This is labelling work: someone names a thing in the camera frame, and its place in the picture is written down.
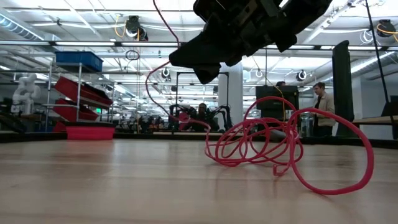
blue bin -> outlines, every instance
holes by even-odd
[[[93,52],[56,52],[55,62],[70,72],[78,72],[79,63],[84,65],[83,72],[102,72],[103,61]]]

beige jacket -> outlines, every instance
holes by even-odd
[[[313,106],[318,103],[318,97],[315,98]],[[330,113],[335,113],[335,100],[333,99],[333,95],[329,95],[325,93],[321,97],[321,102],[319,103],[319,109],[323,111],[327,111]],[[324,115],[317,114],[318,116],[318,125],[319,126],[334,126],[336,121],[334,119],[330,119],[325,117]]]

tangled red cable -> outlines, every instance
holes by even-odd
[[[180,41],[178,37],[175,35],[173,30],[170,28],[168,23],[165,21],[163,18],[161,12],[159,11],[159,8],[156,5],[156,1],[153,0],[154,6],[159,13],[160,18],[163,20],[164,24],[167,26],[169,31],[173,34],[173,36],[176,38],[178,46],[180,45]],[[160,67],[156,68],[155,70],[151,71],[145,81],[145,86],[147,90],[147,94],[149,98],[160,108],[162,108],[172,119],[176,121],[180,121],[178,118],[171,116],[168,111],[163,108],[160,104],[158,104],[150,95],[149,93],[149,86],[148,86],[148,81],[149,77],[159,69],[163,68],[170,62],[167,62]],[[294,111],[293,115],[290,117],[290,119],[287,122],[281,122],[277,119],[274,118],[261,118],[261,119],[247,119],[247,116],[249,112],[258,104],[266,100],[280,100],[283,101],[290,109]],[[349,187],[344,187],[342,189],[336,189],[336,190],[323,190],[323,189],[318,189],[312,185],[310,185],[307,181],[304,180],[302,175],[300,174],[299,170],[297,169],[296,163],[301,160],[304,154],[304,148],[303,144],[300,142],[300,136],[299,133],[297,132],[297,123],[299,121],[299,115],[304,113],[304,112],[312,112],[312,113],[317,113],[321,114],[323,116],[327,116],[329,118],[335,119],[337,122],[349,127],[355,134],[359,136],[359,138],[362,140],[365,146],[366,150],[366,155],[368,158],[368,165],[366,167],[365,174],[363,175],[362,179]],[[258,163],[263,163],[263,162],[273,162],[273,172],[275,176],[282,176],[286,173],[286,171],[292,167],[295,175],[299,179],[299,181],[306,186],[308,189],[314,191],[315,193],[318,194],[323,194],[323,195],[339,195],[339,194],[347,194],[350,192],[353,192],[355,190],[359,190],[363,187],[365,187],[373,174],[373,169],[374,169],[374,154],[373,154],[373,149],[372,145],[367,139],[367,137],[364,135],[364,133],[357,128],[355,125],[350,123],[349,121],[345,120],[344,118],[337,116],[335,114],[328,113],[326,111],[314,109],[314,108],[307,108],[307,109],[302,109],[302,110],[296,110],[294,106],[287,101],[286,99],[276,97],[276,96],[268,96],[265,98],[261,98],[257,101],[255,101],[250,108],[247,110],[246,114],[244,115],[244,121],[240,122],[239,124],[236,124],[233,126],[231,129],[227,130],[222,137],[217,141],[215,144],[210,144],[209,142],[209,133],[210,133],[210,126],[202,121],[197,121],[194,119],[190,119],[188,121],[189,123],[197,123],[205,126],[207,128],[207,133],[206,133],[206,148],[205,148],[205,154],[209,158],[213,159],[214,161],[220,163],[221,165],[228,166],[228,167],[235,167],[240,165],[241,163],[244,162],[250,162],[253,164],[258,164]],[[258,131],[256,133],[250,133],[250,130],[252,130],[253,127],[256,125],[261,124],[265,127],[265,130]],[[278,143],[276,146],[268,149],[269,143],[270,143],[270,135],[272,130],[279,130],[283,131],[286,134],[286,137],[283,141]],[[261,149],[256,149],[253,144],[253,138],[255,136],[264,136],[266,138],[265,144]],[[235,144],[235,147],[230,151],[229,153],[226,152],[226,147],[231,146]],[[300,153],[297,158],[295,158],[295,150],[296,146],[300,148]],[[279,148],[283,148],[279,153],[277,153],[274,156],[269,156],[272,152],[276,152]],[[280,156],[284,155],[287,151],[289,151],[289,160],[287,162],[284,161],[279,161],[277,160]]]

man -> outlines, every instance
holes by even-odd
[[[197,117],[193,118],[193,119],[209,124],[212,131],[218,131],[220,127],[218,126],[218,124],[216,124],[216,122],[213,120],[213,118],[207,118],[206,110],[207,110],[206,104],[204,104],[204,103],[199,104]],[[183,130],[187,131],[189,129],[196,131],[196,132],[206,131],[205,126],[203,126],[201,124],[197,124],[197,123],[189,123],[184,127]]]
[[[313,86],[313,90],[318,96],[314,102],[314,108],[334,114],[335,101],[333,95],[329,95],[325,91],[325,84],[318,82]],[[331,136],[336,121],[321,114],[312,113],[312,115],[314,116],[313,135],[316,137]]]
[[[286,82],[285,81],[279,81],[276,83],[276,87],[281,87],[281,86],[286,86]]]

red tray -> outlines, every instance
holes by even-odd
[[[65,99],[58,99],[55,104],[58,105],[75,105],[74,102]],[[76,121],[76,108],[74,107],[64,107],[64,106],[54,106],[54,112],[59,114],[61,117],[65,118],[67,121]],[[92,112],[87,109],[85,106],[80,105],[79,109],[79,119],[87,120],[87,121],[95,121],[97,119],[98,114]]]
[[[58,121],[52,132],[60,133],[65,131],[67,131],[67,127],[65,126],[65,124],[62,121]]]
[[[110,123],[67,123],[68,140],[112,140],[115,126]]]
[[[78,84],[65,77],[60,77],[54,87],[57,91],[77,102]],[[109,99],[101,90],[97,90],[92,86],[81,85],[80,87],[80,103],[97,108],[108,109],[113,101]]]

